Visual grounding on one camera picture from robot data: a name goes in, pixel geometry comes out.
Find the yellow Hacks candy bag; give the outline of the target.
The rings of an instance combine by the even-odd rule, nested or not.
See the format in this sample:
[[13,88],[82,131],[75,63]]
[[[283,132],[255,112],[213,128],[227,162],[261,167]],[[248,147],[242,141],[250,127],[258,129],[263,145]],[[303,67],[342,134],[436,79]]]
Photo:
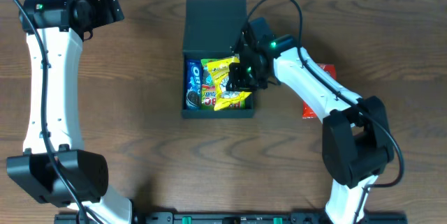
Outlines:
[[231,91],[227,87],[230,84],[230,65],[238,64],[239,62],[239,57],[232,56],[209,61],[205,64],[216,89],[214,111],[223,110],[233,104],[245,102],[251,95],[250,91]]

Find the black box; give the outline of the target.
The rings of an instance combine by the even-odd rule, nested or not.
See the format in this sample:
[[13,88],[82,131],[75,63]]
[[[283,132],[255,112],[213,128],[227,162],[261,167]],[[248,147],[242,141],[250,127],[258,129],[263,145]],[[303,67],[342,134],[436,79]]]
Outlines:
[[233,110],[190,110],[187,106],[190,60],[221,59],[232,55],[241,26],[247,17],[247,0],[187,0],[184,25],[182,117],[185,119],[243,119],[254,115],[254,97],[245,108]]

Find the Haribo gummy bag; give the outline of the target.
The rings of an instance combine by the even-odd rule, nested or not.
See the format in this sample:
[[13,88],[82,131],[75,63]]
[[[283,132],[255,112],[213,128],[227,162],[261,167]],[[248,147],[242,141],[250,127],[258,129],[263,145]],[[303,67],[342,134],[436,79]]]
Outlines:
[[207,69],[207,64],[214,59],[201,59],[203,75],[201,82],[201,106],[202,110],[213,110],[216,104],[216,89],[213,79]]

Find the blue Oreo pack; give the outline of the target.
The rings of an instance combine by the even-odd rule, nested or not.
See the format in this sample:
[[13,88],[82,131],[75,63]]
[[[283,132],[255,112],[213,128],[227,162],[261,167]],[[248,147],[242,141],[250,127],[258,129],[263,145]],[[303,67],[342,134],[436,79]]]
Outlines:
[[199,110],[201,105],[203,69],[199,60],[186,61],[186,108]]

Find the red Hacks candy bag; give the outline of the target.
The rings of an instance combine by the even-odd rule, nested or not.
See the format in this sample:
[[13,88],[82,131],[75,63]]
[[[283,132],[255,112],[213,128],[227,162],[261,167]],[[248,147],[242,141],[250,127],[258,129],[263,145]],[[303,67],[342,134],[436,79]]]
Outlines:
[[[334,64],[318,64],[318,66],[327,73],[332,79],[337,79],[337,71]],[[316,103],[303,102],[302,118],[303,119],[317,119],[319,118],[320,109]]]

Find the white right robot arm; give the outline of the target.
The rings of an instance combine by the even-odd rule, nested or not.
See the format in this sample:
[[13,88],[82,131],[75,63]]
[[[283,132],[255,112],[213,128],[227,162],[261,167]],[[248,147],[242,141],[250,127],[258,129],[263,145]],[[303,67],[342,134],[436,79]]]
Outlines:
[[276,37],[263,18],[242,26],[235,51],[240,61],[230,65],[227,89],[264,89],[274,77],[308,104],[322,123],[322,158],[332,177],[325,214],[332,223],[363,221],[368,193],[395,157],[381,100],[345,88],[314,62],[299,38]]

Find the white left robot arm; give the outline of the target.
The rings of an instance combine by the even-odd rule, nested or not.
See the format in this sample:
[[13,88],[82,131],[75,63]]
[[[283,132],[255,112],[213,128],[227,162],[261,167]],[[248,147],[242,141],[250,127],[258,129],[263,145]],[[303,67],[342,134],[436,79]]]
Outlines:
[[40,204],[75,211],[75,223],[131,223],[133,203],[110,184],[104,156],[85,150],[78,116],[84,34],[123,19],[118,0],[18,3],[31,58],[31,106],[22,153],[8,176]]

